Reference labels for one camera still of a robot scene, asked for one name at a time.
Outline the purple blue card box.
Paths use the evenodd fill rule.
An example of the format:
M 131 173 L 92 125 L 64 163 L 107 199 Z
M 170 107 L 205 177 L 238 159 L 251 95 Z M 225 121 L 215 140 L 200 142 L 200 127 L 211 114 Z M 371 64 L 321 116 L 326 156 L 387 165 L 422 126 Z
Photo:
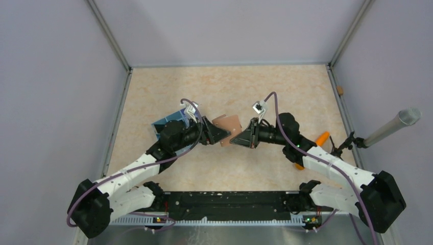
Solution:
M 185 109 L 181 109 L 181 110 L 174 112 L 173 114 L 167 116 L 167 121 L 171 121 L 171 120 L 182 121 L 182 122 L 184 122 L 185 125 L 188 126 L 188 124 L 189 124 L 188 118 L 187 118 L 184 111 L 185 111 Z

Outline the light blue card box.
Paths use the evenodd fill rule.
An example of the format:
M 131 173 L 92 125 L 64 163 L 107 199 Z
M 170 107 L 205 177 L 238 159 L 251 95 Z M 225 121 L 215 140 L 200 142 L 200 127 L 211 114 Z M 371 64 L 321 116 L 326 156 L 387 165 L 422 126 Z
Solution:
M 159 119 L 156 122 L 154 122 L 154 123 L 151 124 L 152 129 L 153 129 L 153 131 L 154 131 L 157 139 L 160 138 L 160 133 L 163 130 L 164 126 L 169 121 L 172 121 L 172 120 L 184 122 L 182 114 L 180 112 L 176 112 L 176 113 L 168 115 L 168 116 L 166 116 L 166 117 L 164 117 L 162 119 Z

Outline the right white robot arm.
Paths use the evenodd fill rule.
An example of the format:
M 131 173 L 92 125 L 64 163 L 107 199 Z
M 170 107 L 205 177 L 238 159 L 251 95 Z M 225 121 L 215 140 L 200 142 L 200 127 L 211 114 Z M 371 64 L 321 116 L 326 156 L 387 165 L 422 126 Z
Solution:
M 282 152 L 292 163 L 308 168 L 337 182 L 338 187 L 311 180 L 300 185 L 299 203 L 305 210 L 326 206 L 359 217 L 377 233 L 385 233 L 407 207 L 394 179 L 386 172 L 378 174 L 355 167 L 326 152 L 300 134 L 299 124 L 290 113 L 280 113 L 276 124 L 262 122 L 268 109 L 265 101 L 253 104 L 258 117 L 233 137 L 231 144 L 255 149 L 261 142 L 283 146 Z

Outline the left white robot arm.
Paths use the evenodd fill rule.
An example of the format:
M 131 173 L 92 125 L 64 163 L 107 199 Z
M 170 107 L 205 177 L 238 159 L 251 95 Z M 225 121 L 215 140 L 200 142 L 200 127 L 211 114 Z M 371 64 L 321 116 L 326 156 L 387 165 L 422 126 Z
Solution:
M 143 181 L 168 169 L 197 144 L 214 145 L 231 135 L 202 116 L 196 104 L 152 123 L 152 127 L 157 141 L 138 159 L 111 175 L 78 185 L 67 210 L 68 226 L 95 238 L 123 215 L 143 208 L 161 209 L 164 198 L 159 185 Z

